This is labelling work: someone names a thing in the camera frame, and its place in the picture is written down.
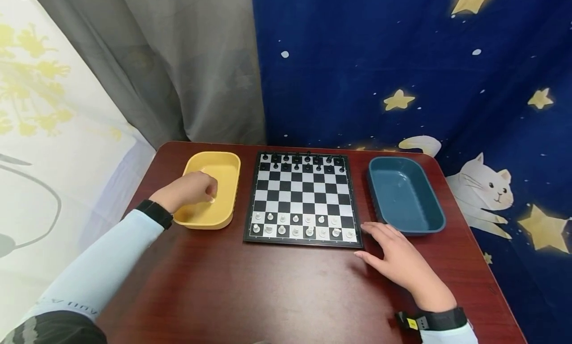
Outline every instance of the left hand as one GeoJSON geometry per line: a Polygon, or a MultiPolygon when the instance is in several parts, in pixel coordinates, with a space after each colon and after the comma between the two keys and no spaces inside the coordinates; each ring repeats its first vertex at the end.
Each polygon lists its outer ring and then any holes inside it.
{"type": "Polygon", "coordinates": [[[149,200],[174,213],[184,205],[211,201],[217,190],[218,182],[215,178],[202,171],[195,171],[157,190],[149,200]]]}

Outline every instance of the hand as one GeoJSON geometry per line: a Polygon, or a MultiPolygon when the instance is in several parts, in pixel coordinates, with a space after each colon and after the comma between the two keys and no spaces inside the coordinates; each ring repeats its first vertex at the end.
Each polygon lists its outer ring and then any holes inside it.
{"type": "Polygon", "coordinates": [[[149,200],[174,213],[184,205],[211,201],[217,190],[218,182],[215,178],[202,171],[195,171],[157,190],[149,200]]]}
{"type": "Polygon", "coordinates": [[[365,251],[357,251],[355,255],[409,291],[420,309],[440,313],[457,306],[447,285],[401,232],[377,222],[366,222],[361,228],[379,243],[385,257],[380,260],[365,251]]]}

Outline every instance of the cat face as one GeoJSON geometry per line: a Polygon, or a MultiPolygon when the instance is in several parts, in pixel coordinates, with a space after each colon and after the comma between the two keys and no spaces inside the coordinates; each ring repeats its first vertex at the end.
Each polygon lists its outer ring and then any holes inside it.
{"type": "Polygon", "coordinates": [[[510,189],[510,173],[507,169],[496,172],[483,163],[479,154],[461,168],[460,176],[464,184],[471,188],[489,210],[504,210],[512,206],[514,197],[510,189]]]}

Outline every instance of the yellow bowl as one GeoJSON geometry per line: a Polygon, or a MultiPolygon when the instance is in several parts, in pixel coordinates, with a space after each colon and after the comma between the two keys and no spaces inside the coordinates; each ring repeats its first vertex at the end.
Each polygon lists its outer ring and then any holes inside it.
{"type": "Polygon", "coordinates": [[[202,171],[218,181],[212,203],[187,205],[174,214],[174,221],[195,230],[218,230],[232,220],[240,175],[240,158],[229,152],[201,152],[189,159],[183,175],[202,171]]]}

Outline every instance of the yellow label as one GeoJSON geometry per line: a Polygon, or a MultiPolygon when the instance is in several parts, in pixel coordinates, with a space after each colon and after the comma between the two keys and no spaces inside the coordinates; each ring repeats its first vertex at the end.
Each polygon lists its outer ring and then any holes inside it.
{"type": "Polygon", "coordinates": [[[415,330],[419,329],[417,326],[417,322],[415,322],[413,319],[407,318],[407,323],[409,324],[409,328],[415,329],[415,330]]]}

